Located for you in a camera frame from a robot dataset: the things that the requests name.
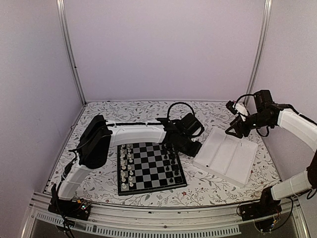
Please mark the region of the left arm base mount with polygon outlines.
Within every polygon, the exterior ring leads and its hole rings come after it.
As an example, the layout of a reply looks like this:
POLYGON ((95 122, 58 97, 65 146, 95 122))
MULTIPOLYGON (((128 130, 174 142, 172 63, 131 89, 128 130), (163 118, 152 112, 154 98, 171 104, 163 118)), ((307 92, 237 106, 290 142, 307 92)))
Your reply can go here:
POLYGON ((91 202, 84 199, 62 200, 52 198, 48 211, 67 218, 75 218, 87 221, 91 212, 91 202))

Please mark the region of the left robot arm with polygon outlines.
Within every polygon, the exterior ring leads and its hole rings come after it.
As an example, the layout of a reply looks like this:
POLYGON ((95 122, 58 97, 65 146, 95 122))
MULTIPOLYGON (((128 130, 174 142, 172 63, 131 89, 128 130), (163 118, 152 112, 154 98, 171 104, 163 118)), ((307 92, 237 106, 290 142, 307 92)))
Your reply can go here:
POLYGON ((75 157, 65 166, 60 183, 51 189, 52 196, 57 198, 55 208, 63 215, 72 213, 74 208, 70 200, 75 191, 91 171, 106 163, 109 148, 141 142, 164 143, 195 157, 202 145, 193 138, 199 137, 204 130, 192 113, 182 119, 157 118, 146 122, 110 122, 102 115, 95 116, 72 150, 75 157))

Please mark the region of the white plastic piece tray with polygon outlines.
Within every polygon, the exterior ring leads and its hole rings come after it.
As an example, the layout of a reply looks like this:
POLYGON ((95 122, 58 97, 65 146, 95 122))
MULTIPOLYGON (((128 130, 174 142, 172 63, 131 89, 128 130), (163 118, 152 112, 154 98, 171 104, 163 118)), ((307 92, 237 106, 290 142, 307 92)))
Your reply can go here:
POLYGON ((212 128, 193 164, 199 169, 243 188, 249 180, 258 144, 212 128))

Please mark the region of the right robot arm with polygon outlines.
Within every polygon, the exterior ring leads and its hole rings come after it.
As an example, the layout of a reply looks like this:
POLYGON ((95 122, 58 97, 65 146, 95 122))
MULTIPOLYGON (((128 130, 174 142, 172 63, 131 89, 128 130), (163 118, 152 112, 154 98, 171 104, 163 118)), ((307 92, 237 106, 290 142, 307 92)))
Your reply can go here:
POLYGON ((281 199, 317 191, 317 124, 298 112, 291 104, 273 101, 269 90, 248 95, 254 99, 256 112, 249 113, 239 101, 228 101, 226 107, 236 118, 226 134, 248 137, 254 129, 274 157, 283 181, 265 188, 256 206, 260 216, 267 216, 281 199))

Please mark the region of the black and grey chessboard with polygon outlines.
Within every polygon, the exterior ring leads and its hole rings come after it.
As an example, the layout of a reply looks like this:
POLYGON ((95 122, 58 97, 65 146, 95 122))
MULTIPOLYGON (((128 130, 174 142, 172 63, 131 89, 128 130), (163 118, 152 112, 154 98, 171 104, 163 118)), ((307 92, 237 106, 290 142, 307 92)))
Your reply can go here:
POLYGON ((181 165, 179 154, 173 149, 172 145, 157 143, 133 143, 125 144, 125 149, 121 150, 121 145, 117 146, 117 188, 118 195, 135 195, 143 193, 152 193, 163 190, 171 190, 187 186, 184 171, 181 165), (175 165, 179 167, 179 176, 174 176, 173 165, 171 159, 175 159, 175 165), (169 161, 170 171, 166 171, 163 164, 169 161), (181 183, 170 184, 169 179, 181 178, 181 183), (129 186, 129 182, 133 182, 133 187, 129 186), (121 184, 127 185, 126 189, 121 188, 121 184))

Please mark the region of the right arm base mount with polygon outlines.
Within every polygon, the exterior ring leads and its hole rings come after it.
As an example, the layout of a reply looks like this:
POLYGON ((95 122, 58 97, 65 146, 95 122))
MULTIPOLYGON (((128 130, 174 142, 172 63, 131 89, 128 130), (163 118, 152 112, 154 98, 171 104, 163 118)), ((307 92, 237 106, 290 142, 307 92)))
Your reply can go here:
POLYGON ((255 228, 261 233, 268 233, 273 230, 281 216, 281 200, 272 202, 252 202, 245 205, 238 205, 236 213, 242 218, 242 221, 254 220, 269 216, 264 220, 254 223, 255 228))

